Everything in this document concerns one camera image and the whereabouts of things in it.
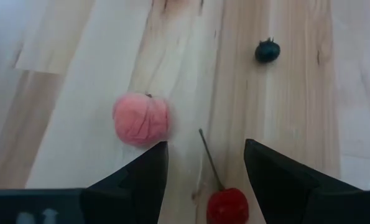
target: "wooden table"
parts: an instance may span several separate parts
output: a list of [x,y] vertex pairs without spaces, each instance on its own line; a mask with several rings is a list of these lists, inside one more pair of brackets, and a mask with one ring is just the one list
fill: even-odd
[[[95,1],[26,187],[86,187],[142,154],[116,138],[111,109],[147,92],[169,100],[174,120],[160,223],[205,223],[216,187],[198,128],[260,223],[246,138],[339,174],[330,15],[324,0]],[[282,54],[258,65],[268,37]]]
[[[247,195],[250,223],[264,221],[243,163],[246,138],[334,177],[341,165],[343,180],[370,189],[370,0],[33,7],[5,63],[30,73],[17,78],[20,97],[4,123],[0,115],[0,187],[87,187],[140,156],[115,136],[111,118],[115,99],[138,91],[165,97],[173,114],[160,223],[205,223],[216,186],[198,128],[225,186]],[[268,37],[281,56],[258,65],[254,49]],[[0,93],[15,92],[2,89],[11,73],[0,74]]]

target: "pink foam ball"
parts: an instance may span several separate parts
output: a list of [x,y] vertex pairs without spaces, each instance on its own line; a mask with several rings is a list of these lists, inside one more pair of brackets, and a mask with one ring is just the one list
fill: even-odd
[[141,93],[125,94],[113,108],[118,138],[138,147],[165,140],[169,118],[169,107],[165,100]]

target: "wood plank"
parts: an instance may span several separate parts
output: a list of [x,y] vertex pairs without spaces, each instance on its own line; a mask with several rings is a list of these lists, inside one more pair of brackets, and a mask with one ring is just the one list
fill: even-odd
[[370,189],[370,0],[332,1],[341,178]]
[[142,154],[117,139],[111,110],[128,89],[151,5],[95,2],[27,188],[87,187]]
[[222,10],[223,1],[159,0],[148,19],[129,89],[163,96],[172,108],[159,223],[206,223],[215,182],[198,128],[208,132]]
[[16,68],[66,74],[94,1],[35,1]]
[[24,188],[64,78],[21,75],[0,134],[0,189]]
[[[250,223],[264,223],[243,163],[253,138],[338,176],[329,1],[227,1],[209,142],[223,182],[249,199]],[[253,61],[260,40],[282,47],[270,65]]]
[[27,22],[29,1],[0,1],[0,134],[22,71],[15,70]]

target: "cherry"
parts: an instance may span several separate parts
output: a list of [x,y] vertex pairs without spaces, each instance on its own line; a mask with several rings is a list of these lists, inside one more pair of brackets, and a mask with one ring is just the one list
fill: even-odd
[[212,166],[218,192],[215,192],[208,201],[207,221],[209,224],[245,224],[249,218],[246,196],[236,188],[225,189],[218,177],[210,150],[204,138],[203,130],[199,129],[208,160]]

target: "black plastic part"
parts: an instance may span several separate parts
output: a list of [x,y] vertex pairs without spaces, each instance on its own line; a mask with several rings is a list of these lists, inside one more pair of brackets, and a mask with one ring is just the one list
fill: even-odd
[[267,224],[370,223],[370,191],[246,140],[248,177]]
[[167,142],[160,142],[87,189],[0,190],[0,223],[157,223],[167,183]]

